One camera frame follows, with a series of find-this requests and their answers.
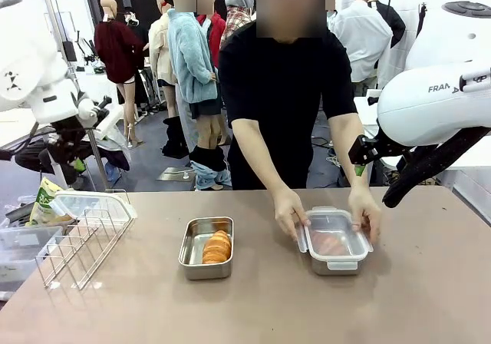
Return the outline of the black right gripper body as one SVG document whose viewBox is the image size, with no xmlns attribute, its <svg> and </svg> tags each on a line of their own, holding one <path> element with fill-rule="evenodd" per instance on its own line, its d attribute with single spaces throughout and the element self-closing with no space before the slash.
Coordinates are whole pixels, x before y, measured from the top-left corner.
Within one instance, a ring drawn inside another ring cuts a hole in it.
<svg viewBox="0 0 491 344">
<path fill-rule="evenodd" d="M 368 165 L 384 156 L 386 144 L 378 137 L 359 135 L 348 151 L 348 156 L 353 165 Z"/>
</svg>

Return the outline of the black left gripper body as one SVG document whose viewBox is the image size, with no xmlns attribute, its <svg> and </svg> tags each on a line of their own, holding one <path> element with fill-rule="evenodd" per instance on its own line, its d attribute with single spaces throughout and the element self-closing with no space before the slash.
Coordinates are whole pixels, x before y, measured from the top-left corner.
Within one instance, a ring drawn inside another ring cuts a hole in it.
<svg viewBox="0 0 491 344">
<path fill-rule="evenodd" d="M 73 161 L 84 161 L 89 156 L 89 145 L 83 141 L 84 125 L 78 119 L 63 119 L 50 124 L 53 137 L 46 141 L 45 165 L 50 174 L 55 174 L 52 160 L 61 168 L 63 175 L 80 175 L 73 168 Z"/>
</svg>

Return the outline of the person's left hand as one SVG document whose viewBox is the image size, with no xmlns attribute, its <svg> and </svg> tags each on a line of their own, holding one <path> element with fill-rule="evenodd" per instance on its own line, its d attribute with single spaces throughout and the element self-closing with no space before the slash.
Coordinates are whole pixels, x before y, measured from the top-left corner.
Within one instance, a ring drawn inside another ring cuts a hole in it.
<svg viewBox="0 0 491 344">
<path fill-rule="evenodd" d="M 376 244 L 381 235 L 381 209 L 370 189 L 363 185 L 352 187 L 348 205 L 353 230 L 363 232 L 372 245 Z"/>
</svg>

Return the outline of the person's right hand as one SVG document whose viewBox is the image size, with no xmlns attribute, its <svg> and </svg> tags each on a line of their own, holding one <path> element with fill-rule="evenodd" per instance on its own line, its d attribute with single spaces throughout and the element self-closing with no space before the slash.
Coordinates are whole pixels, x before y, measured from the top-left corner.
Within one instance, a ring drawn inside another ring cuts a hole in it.
<svg viewBox="0 0 491 344">
<path fill-rule="evenodd" d="M 294 241 L 298 239 L 296 225 L 309 226 L 310 220 L 302 206 L 300 197 L 289 188 L 274 192 L 275 219 L 281 229 Z"/>
</svg>

